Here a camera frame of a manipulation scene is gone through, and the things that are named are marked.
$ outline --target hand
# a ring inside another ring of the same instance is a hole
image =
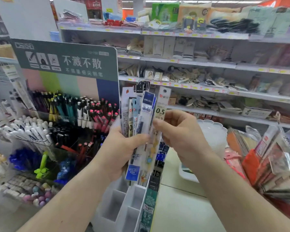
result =
[[[107,174],[110,182],[115,181],[122,174],[122,168],[131,158],[133,150],[149,142],[149,139],[148,134],[125,138],[120,127],[112,128],[93,162],[101,168],[101,173]]]
[[[174,148],[181,162],[190,169],[198,155],[211,152],[193,115],[180,110],[167,110],[164,121],[154,119],[153,124],[162,132],[164,142]]]

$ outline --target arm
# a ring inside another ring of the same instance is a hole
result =
[[[154,120],[154,125],[197,176],[228,232],[290,232],[290,219],[211,150],[194,116],[171,110],[166,112],[165,121]]]
[[[85,231],[105,189],[120,177],[134,148],[148,140],[145,134],[125,138],[120,127],[112,129],[90,164],[18,232]]]

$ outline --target forearm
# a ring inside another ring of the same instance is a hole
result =
[[[212,151],[199,155],[194,166],[192,171],[228,232],[290,232],[290,219]]]
[[[109,183],[93,160],[18,232],[85,231]]]

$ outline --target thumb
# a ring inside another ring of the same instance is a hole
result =
[[[167,138],[170,138],[170,135],[176,132],[175,127],[165,122],[164,120],[154,119],[153,125],[158,131],[161,131],[163,135],[166,136]]]
[[[137,134],[128,138],[129,144],[133,147],[133,149],[145,145],[147,142],[149,142],[149,139],[149,134]]]

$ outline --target stripe color panel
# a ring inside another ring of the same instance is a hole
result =
[[[57,90],[61,91],[60,83],[57,78],[57,73],[40,71],[40,75],[46,91],[50,92],[56,92]]]
[[[95,78],[76,76],[81,96],[99,100],[97,81]]]
[[[110,103],[119,104],[119,84],[118,81],[97,79],[99,99],[104,98]]]
[[[40,76],[40,71],[23,69],[23,74],[28,80],[30,90],[45,91],[45,87],[43,86],[42,78]]]
[[[57,78],[59,80],[62,93],[67,93],[77,97],[81,96],[77,85],[77,76],[57,73]]]

